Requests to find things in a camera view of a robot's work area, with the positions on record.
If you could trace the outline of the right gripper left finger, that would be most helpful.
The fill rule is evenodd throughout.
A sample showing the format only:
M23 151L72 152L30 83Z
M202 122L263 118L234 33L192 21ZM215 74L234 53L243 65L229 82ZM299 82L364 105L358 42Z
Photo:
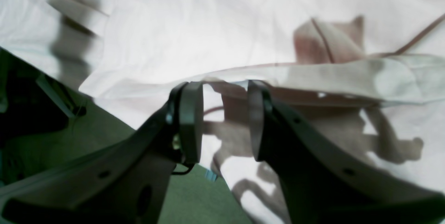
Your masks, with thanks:
M201 156L202 82L184 82L127 140L1 189L2 224L155 224L177 164Z

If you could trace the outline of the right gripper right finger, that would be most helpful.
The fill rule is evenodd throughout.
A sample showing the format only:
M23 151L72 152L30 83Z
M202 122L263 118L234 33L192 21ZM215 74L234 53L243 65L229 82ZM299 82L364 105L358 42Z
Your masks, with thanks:
M248 82L252 151L278 175L293 224L438 224L444 194L359 161L295 109Z

